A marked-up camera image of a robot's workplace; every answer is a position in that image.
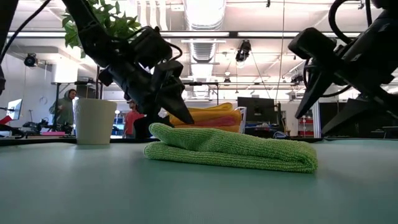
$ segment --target security camera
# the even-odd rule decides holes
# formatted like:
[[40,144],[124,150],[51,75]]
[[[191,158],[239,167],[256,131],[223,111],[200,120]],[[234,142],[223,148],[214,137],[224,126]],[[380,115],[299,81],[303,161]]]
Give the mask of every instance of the security camera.
[[35,53],[27,54],[27,57],[24,60],[24,64],[29,68],[36,67],[39,64],[39,61],[36,58],[36,54]]

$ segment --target stack of towels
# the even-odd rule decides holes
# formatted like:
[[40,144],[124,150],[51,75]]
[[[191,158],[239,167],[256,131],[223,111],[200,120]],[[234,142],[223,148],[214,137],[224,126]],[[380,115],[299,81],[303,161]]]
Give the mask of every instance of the stack of towels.
[[195,124],[185,124],[170,114],[170,122],[175,128],[215,128],[238,133],[241,125],[241,112],[234,110],[231,103],[223,103],[210,108],[189,108]]

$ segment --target white cup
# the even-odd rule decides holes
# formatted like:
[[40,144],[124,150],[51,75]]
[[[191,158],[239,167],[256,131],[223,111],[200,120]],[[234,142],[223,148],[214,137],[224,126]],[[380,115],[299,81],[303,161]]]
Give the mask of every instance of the white cup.
[[116,102],[107,100],[76,100],[77,144],[109,144],[116,107]]

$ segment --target desk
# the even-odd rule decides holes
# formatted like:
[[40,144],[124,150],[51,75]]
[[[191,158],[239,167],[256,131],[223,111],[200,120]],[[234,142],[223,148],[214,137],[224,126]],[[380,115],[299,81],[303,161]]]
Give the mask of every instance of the desk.
[[0,147],[0,223],[398,223],[398,142],[313,144],[316,174],[153,161],[145,144]]

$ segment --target ventilation duct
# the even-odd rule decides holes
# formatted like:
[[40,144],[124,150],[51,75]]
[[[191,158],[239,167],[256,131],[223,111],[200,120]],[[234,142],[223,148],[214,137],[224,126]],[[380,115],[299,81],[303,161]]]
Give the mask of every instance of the ventilation duct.
[[[226,0],[185,0],[184,13],[188,30],[220,30],[223,25]],[[215,61],[216,43],[191,43],[191,62],[213,63]],[[212,64],[193,64],[191,73],[194,78],[210,78]]]

